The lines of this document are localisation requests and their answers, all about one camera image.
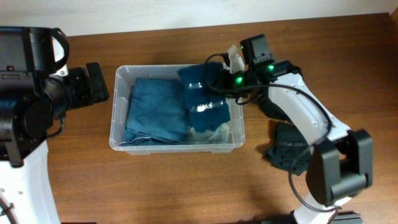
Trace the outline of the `teal blue taped sweater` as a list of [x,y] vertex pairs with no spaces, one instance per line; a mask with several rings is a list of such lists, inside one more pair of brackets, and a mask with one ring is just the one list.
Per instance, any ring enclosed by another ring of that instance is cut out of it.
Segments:
[[223,69],[223,64],[210,62],[183,67],[177,71],[184,87],[184,98],[187,106],[190,125],[196,132],[214,131],[223,123],[231,120],[226,98],[212,93],[206,87],[205,79],[215,81]]

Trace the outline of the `black taped garment roll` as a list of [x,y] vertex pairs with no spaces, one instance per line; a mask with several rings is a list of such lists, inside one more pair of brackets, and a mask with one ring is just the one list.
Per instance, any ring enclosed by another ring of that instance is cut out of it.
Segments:
[[292,120],[282,111],[282,109],[273,103],[265,94],[259,98],[259,108],[268,118],[292,123]]

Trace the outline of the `light washed jeans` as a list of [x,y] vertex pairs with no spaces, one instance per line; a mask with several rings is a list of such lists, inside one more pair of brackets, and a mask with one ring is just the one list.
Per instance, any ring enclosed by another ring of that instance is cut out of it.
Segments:
[[229,124],[223,123],[217,129],[198,132],[194,127],[188,129],[189,144],[226,144],[229,141]]

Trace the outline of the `clear plastic storage bin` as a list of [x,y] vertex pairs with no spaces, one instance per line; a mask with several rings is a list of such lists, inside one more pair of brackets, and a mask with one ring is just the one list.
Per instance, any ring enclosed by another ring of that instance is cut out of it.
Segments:
[[110,147],[131,155],[231,152],[245,143],[243,109],[205,93],[199,65],[116,70]]

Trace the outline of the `dark blue jeans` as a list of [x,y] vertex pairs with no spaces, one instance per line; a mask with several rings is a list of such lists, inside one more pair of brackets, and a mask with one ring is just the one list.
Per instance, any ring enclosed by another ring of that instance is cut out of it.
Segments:
[[180,80],[138,78],[131,88],[120,146],[187,143],[188,110]]

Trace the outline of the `small black taped garment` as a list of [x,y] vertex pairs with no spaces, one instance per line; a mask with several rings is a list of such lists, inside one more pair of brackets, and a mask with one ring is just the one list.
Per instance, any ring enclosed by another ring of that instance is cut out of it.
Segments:
[[277,123],[274,143],[264,153],[264,157],[276,168],[289,171],[294,159],[308,148],[300,131],[292,124]]

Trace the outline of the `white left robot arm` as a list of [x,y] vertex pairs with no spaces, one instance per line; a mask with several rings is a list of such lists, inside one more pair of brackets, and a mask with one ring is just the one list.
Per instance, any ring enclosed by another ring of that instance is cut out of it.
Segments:
[[99,63],[68,68],[59,28],[1,27],[1,222],[60,221],[47,141],[70,110],[108,100]]

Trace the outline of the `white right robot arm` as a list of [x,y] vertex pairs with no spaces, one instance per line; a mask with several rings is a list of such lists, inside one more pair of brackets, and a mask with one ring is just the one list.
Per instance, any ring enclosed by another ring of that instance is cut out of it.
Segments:
[[267,94],[300,131],[311,154],[306,183],[309,193],[281,223],[362,223],[360,214],[341,207],[373,184],[373,140],[333,116],[307,88],[302,71],[289,60],[274,60],[265,35],[244,39],[221,53],[222,72],[213,92],[243,98],[254,90]]

